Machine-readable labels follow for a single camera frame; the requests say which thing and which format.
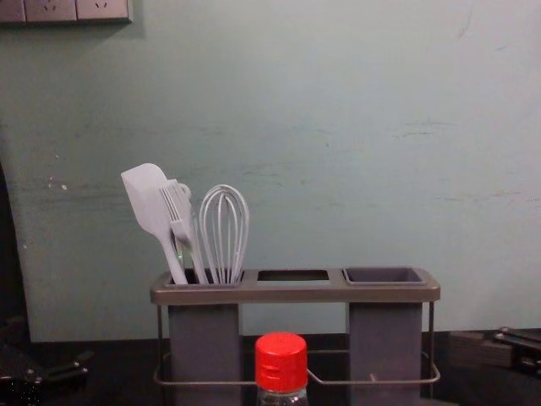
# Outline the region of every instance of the electrical outlet panel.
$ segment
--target electrical outlet panel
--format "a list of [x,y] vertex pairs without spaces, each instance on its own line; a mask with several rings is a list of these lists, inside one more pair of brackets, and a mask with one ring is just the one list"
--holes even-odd
[[24,23],[25,21],[23,0],[0,0],[0,23]]
[[81,21],[129,21],[128,0],[77,0],[77,18]]
[[26,21],[76,21],[75,0],[25,0]]

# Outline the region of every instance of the whisk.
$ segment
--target whisk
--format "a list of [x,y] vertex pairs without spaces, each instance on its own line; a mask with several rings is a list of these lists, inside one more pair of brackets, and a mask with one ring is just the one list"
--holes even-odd
[[214,283],[238,282],[249,221],[246,200],[235,188],[218,184],[205,195],[199,228]]

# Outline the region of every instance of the metal wire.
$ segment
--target metal wire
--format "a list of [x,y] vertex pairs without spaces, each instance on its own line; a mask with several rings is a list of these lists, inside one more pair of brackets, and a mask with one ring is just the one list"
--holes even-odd
[[[163,371],[163,321],[161,319],[161,306],[157,306],[158,309],[158,357],[160,360],[160,364],[158,365],[158,368],[156,369],[156,373],[154,374],[157,376],[157,373],[160,373],[160,378],[165,379],[165,374]],[[166,391],[164,387],[160,388],[160,395],[161,395],[161,404],[162,406],[165,406],[167,404],[167,397],[166,397]]]
[[[167,353],[164,355],[163,360],[165,361],[167,358],[171,356],[171,353]],[[255,386],[256,383],[254,381],[163,381],[158,377],[159,374],[159,367],[156,368],[154,371],[154,382],[161,386],[161,387],[252,387]],[[319,383],[320,385],[329,387],[329,386],[362,386],[362,385],[411,385],[411,386],[417,386],[417,385],[429,385],[432,383],[435,383],[440,380],[441,374],[438,370],[438,367],[434,364],[432,364],[432,371],[434,372],[435,376],[433,378],[429,379],[416,379],[416,380],[394,380],[394,381],[378,381],[378,379],[372,374],[371,381],[324,381],[320,379],[314,372],[311,370],[308,370],[308,374],[310,378],[312,378],[315,382]]]
[[[434,302],[430,302],[429,304],[429,339],[430,339],[430,345],[429,345],[429,365],[434,364]],[[430,370],[430,378],[433,377],[433,371]],[[434,398],[434,385],[430,385],[429,388],[429,397],[432,399]]]

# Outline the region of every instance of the square opening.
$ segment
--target square opening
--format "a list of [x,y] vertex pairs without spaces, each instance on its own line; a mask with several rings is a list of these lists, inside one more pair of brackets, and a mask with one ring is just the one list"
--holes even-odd
[[321,286],[331,284],[329,274],[322,269],[281,269],[259,271],[257,284],[264,286]]
[[[213,287],[232,287],[232,286],[237,286],[239,285],[239,283],[243,280],[243,277],[244,277],[244,272],[241,271],[241,275],[240,275],[240,279],[238,280],[237,283],[223,283],[223,284],[214,284],[212,282],[212,273],[210,272],[210,269],[209,268],[205,268],[205,274],[206,274],[206,278],[207,280],[209,281],[209,284],[212,285]],[[184,269],[184,275],[186,275],[186,280],[188,281],[188,285],[189,286],[206,286],[208,287],[209,285],[202,285],[198,282],[197,280],[197,276],[195,274],[195,269],[194,268],[186,268]]]
[[369,284],[422,284],[423,279],[408,267],[396,268],[346,268],[346,279],[350,283]]

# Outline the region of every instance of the kitchen utensil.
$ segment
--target kitchen utensil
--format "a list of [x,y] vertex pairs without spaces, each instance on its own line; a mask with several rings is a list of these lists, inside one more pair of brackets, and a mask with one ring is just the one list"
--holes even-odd
[[147,233],[154,235],[160,241],[173,281],[176,284],[187,284],[188,281],[172,243],[172,230],[166,203],[158,190],[167,185],[166,176],[158,166],[144,163],[122,172],[122,180],[137,222]]
[[246,200],[229,185],[215,186],[201,203],[199,227],[210,272],[213,276],[216,274],[220,283],[236,283],[248,241],[249,209]]
[[[167,180],[168,184],[176,184],[177,183],[177,180],[176,179],[168,179]],[[192,198],[192,191],[189,189],[188,185],[186,184],[179,184],[181,186],[181,189],[183,191],[183,193],[188,197],[188,200],[190,200]],[[177,240],[177,238],[175,237],[175,235],[173,234],[172,236],[172,240],[174,241],[174,245],[175,245],[175,248],[177,250],[177,257],[178,259],[180,260],[180,263],[182,264],[182,267],[183,269],[185,270],[186,269],[186,266],[184,266],[184,258],[186,258],[186,252],[185,252],[185,249],[186,249],[186,246],[184,244],[182,244],[179,240]]]
[[160,188],[160,192],[167,205],[173,234],[177,240],[190,250],[198,282],[207,284],[208,280],[205,275],[203,261],[201,260],[199,246],[195,238],[191,205],[189,204],[188,197],[185,195],[185,190],[176,181],[169,181],[167,186]]

